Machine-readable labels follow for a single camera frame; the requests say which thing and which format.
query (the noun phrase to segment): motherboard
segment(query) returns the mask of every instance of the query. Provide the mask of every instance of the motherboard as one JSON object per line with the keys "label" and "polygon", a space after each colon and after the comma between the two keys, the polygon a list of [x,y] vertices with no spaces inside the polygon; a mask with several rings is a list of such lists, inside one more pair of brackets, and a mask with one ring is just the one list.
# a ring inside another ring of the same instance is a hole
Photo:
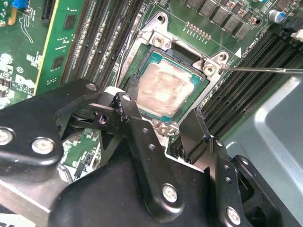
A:
{"label": "motherboard", "polygon": [[[300,0],[0,0],[0,108],[85,78],[137,101],[168,153],[200,108],[224,136],[288,79],[224,67],[300,68]],[[74,172],[97,168],[100,134],[65,142]]]}

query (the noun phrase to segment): silver screw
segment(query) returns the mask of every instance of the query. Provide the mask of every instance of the silver screw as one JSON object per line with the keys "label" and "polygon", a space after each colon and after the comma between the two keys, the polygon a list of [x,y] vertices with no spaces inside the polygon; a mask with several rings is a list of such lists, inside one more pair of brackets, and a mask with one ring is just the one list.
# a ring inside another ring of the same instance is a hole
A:
{"label": "silver screw", "polygon": [[223,147],[223,143],[220,140],[216,140],[216,142],[220,147]]}
{"label": "silver screw", "polygon": [[234,223],[235,225],[241,224],[240,216],[237,213],[237,211],[235,211],[234,208],[228,207],[226,209],[226,212],[227,212],[227,215],[228,215],[229,219],[232,221],[232,223]]}
{"label": "silver screw", "polygon": [[97,90],[96,85],[91,84],[91,83],[87,84],[86,87],[87,87],[89,90],[92,90],[92,91],[96,91],[96,90]]}
{"label": "silver screw", "polygon": [[153,39],[152,39],[152,44],[155,46],[155,47],[162,47],[164,45],[164,39],[162,37],[159,37],[159,36],[155,36]]}
{"label": "silver screw", "polygon": [[240,159],[244,164],[248,165],[248,161],[245,158],[241,157]]}
{"label": "silver screw", "polygon": [[213,65],[206,65],[204,68],[203,68],[203,73],[206,75],[206,76],[211,76],[215,73],[215,66]]}
{"label": "silver screw", "polygon": [[131,101],[132,99],[128,95],[122,95],[122,98],[125,99],[126,101]]}
{"label": "silver screw", "polygon": [[53,141],[49,138],[37,138],[32,143],[32,149],[41,155],[49,154],[54,149]]}
{"label": "silver screw", "polygon": [[170,185],[165,185],[163,186],[163,195],[164,198],[168,201],[168,202],[175,202],[178,199],[178,194],[176,192],[176,190],[170,186]]}
{"label": "silver screw", "polygon": [[11,131],[7,129],[0,129],[0,146],[7,145],[14,138],[14,135]]}

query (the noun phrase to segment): gray metal panel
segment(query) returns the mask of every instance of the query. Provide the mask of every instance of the gray metal panel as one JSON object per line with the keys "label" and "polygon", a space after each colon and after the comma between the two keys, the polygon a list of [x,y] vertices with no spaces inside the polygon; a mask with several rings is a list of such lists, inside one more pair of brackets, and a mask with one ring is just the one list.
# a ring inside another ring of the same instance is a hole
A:
{"label": "gray metal panel", "polygon": [[246,156],[303,225],[303,81],[290,78],[225,142]]}

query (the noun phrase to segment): black metal arm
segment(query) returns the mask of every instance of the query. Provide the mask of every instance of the black metal arm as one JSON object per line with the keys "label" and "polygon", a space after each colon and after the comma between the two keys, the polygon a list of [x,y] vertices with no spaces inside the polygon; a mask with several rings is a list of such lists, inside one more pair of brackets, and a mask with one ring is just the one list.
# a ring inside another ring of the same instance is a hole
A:
{"label": "black metal arm", "polygon": [[[0,203],[41,227],[299,226],[252,163],[230,160],[197,110],[181,123],[176,143],[185,160],[204,172],[165,156],[127,93],[101,93],[86,80],[8,107],[0,116],[2,135],[9,136],[0,142]],[[84,128],[111,138],[107,146],[101,141],[100,168],[55,187],[62,141]],[[49,195],[47,201],[37,188]]]}

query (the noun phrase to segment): capacitor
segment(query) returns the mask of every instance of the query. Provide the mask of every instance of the capacitor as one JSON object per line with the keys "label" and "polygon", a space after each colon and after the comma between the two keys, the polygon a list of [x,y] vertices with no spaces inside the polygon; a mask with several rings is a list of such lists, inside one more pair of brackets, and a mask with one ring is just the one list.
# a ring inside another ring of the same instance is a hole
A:
{"label": "capacitor", "polygon": [[273,9],[268,13],[268,19],[276,24],[282,24],[285,21],[286,16],[285,13]]}

